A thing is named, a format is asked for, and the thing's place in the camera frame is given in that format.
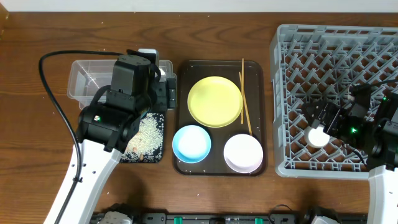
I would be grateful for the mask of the white cup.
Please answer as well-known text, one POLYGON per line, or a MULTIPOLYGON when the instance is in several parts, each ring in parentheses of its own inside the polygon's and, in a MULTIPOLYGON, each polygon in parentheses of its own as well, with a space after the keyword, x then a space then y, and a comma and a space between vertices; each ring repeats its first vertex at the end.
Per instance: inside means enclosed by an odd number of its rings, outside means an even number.
POLYGON ((322 148, 329 143, 330 135, 323 132, 324 126, 319 125, 317 128, 307 126, 304 130, 304 138, 306 143, 314 148, 322 148))

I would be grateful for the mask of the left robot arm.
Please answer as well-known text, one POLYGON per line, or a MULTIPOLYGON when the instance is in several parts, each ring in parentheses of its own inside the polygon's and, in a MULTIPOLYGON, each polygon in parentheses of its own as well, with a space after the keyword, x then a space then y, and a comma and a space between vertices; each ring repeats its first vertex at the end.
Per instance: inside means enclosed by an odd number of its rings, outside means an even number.
POLYGON ((161 80, 155 49, 117 53, 110 85, 99 88, 78 117, 74 130, 56 101, 39 60, 42 84, 68 127, 73 152, 65 178, 45 219, 46 223, 88 223, 103 187, 138 133, 147 113, 166 113, 177 105, 175 78, 161 80))

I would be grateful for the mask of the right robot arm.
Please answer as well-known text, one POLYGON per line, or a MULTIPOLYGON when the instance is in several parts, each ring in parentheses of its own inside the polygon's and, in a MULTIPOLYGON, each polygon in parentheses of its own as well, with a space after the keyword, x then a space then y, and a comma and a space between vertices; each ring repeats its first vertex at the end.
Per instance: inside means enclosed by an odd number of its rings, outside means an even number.
POLYGON ((373 117, 366 120, 372 90, 383 82, 351 85, 351 106, 346 109, 327 100, 302 105, 312 128, 368 155, 370 203, 368 223, 397 223, 397 93, 385 95, 373 117))

